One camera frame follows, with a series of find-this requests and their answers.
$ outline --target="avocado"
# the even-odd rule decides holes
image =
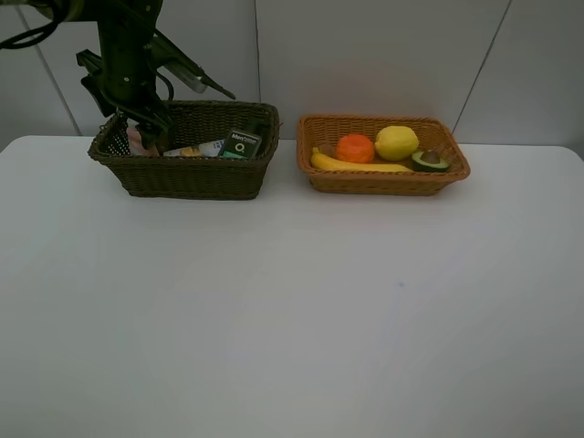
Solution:
[[[438,152],[417,151],[412,154],[413,169],[417,172],[446,172],[450,167]]]

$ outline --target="wicker basket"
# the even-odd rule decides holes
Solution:
[[[449,163],[446,173],[408,172],[327,172],[310,165],[313,148],[334,157],[339,139],[352,132],[367,135],[372,141],[389,125],[412,128],[420,139],[420,149],[439,152]],[[450,183],[463,180],[470,167],[450,131],[438,120],[414,117],[307,116],[297,130],[297,161],[313,187],[329,193],[378,193],[404,195],[436,194]],[[412,167],[412,162],[401,162]]]
[[[195,101],[170,104],[174,126],[169,149],[196,146],[227,137],[249,118],[269,121],[257,156],[252,160],[201,157],[131,156],[127,121],[112,117],[91,143],[89,156],[107,166],[132,196],[184,199],[253,199],[259,193],[276,151],[279,118],[276,108],[260,103]]]

